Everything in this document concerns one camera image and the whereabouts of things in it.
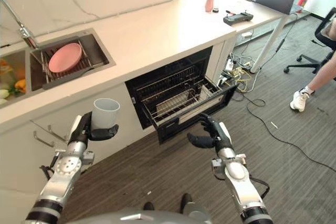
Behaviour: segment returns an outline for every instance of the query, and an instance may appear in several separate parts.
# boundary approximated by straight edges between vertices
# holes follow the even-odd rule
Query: white cup
[[[120,109],[119,102],[110,98],[99,98],[93,105],[91,129],[109,129],[114,126]]]

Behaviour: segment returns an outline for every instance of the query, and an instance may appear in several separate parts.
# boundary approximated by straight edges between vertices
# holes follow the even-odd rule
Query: pink vase
[[[214,8],[214,0],[206,0],[205,11],[209,13],[212,11],[213,8]]]

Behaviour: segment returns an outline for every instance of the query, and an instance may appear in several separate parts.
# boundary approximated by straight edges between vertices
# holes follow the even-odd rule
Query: shoe
[[[153,203],[146,202],[145,205],[143,206],[143,210],[155,210]]]
[[[309,98],[307,93],[301,93],[296,91],[293,95],[293,100],[290,102],[290,107],[293,110],[298,110],[299,112],[304,111],[306,106],[306,100]]]
[[[185,205],[187,205],[189,202],[193,202],[193,199],[191,198],[190,194],[184,194],[181,199],[181,206],[180,206],[180,213],[183,214],[183,209]]]

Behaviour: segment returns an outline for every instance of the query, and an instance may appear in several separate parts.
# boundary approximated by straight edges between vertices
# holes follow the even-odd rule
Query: faucet
[[[12,15],[12,17],[15,19],[15,21],[20,26],[20,28],[18,29],[18,31],[20,33],[21,38],[25,41],[25,43],[27,43],[27,45],[31,49],[37,49],[38,48],[38,44],[37,44],[37,42],[36,42],[36,40],[35,40],[34,35],[32,34],[32,32],[29,31],[29,29],[27,27],[25,27],[25,25],[21,22],[21,20],[19,19],[19,17],[16,15],[16,13],[14,12],[14,10],[12,9],[12,7],[9,5],[9,3],[6,0],[0,0],[0,1],[4,3],[5,7],[9,11],[9,13]]]

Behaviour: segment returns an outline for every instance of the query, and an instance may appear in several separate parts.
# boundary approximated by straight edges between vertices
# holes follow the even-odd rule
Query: office chair
[[[318,28],[315,30],[315,37],[321,41],[323,44],[325,44],[327,47],[331,48],[331,52],[328,53],[328,55],[324,58],[323,61],[317,61],[314,60],[308,56],[305,55],[300,55],[296,61],[300,62],[302,60],[302,58],[305,58],[306,60],[308,60],[309,62],[311,62],[311,64],[300,64],[300,65],[288,65],[284,68],[283,72],[284,73],[288,73],[289,72],[289,68],[313,68],[313,72],[312,73],[317,73],[320,68],[326,64],[332,57],[332,55],[334,54],[335,50],[336,50],[336,41],[331,40],[329,38],[327,38],[326,36],[324,36],[321,31],[323,30],[323,28],[326,26],[326,24],[330,21],[330,18],[336,14],[336,8],[333,7],[330,12],[327,14],[327,16],[322,20],[321,24],[318,26]]]

